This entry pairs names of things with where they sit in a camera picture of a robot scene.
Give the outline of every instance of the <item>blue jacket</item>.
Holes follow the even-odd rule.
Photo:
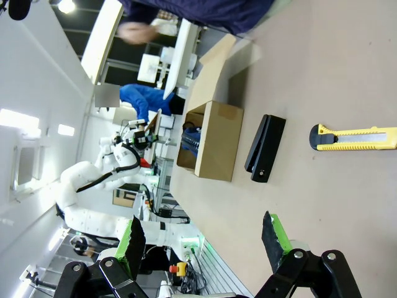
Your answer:
[[[224,27],[232,34],[244,33],[260,21],[274,0],[119,0],[127,22],[150,24],[159,9],[191,22]]]
[[[169,101],[174,96],[171,93],[166,100],[163,100],[164,90],[152,87],[129,84],[120,88],[120,100],[129,102],[136,110],[137,119],[144,119],[149,122],[149,111],[157,112],[162,110],[162,114],[171,116]]]

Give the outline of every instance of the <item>beige tabletop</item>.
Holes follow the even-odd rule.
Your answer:
[[[397,297],[397,151],[317,152],[308,136],[397,126],[397,1],[293,0],[255,32],[232,183],[174,166],[171,192],[253,293],[271,275],[266,210],[314,254],[345,254],[363,297]],[[270,180],[244,170],[264,114],[287,119]],[[311,297],[298,291],[294,297]]]

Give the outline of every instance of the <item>person's hand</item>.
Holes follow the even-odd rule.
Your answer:
[[[136,22],[127,22],[120,25],[118,35],[131,45],[148,43],[158,35],[157,27]]]

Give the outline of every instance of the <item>yellow utility knife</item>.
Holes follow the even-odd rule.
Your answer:
[[[396,149],[397,127],[334,131],[318,124],[311,129],[309,141],[318,151]]]

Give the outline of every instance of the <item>black stapler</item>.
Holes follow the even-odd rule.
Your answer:
[[[252,181],[266,183],[269,180],[285,121],[273,115],[263,116],[244,166],[252,173]]]

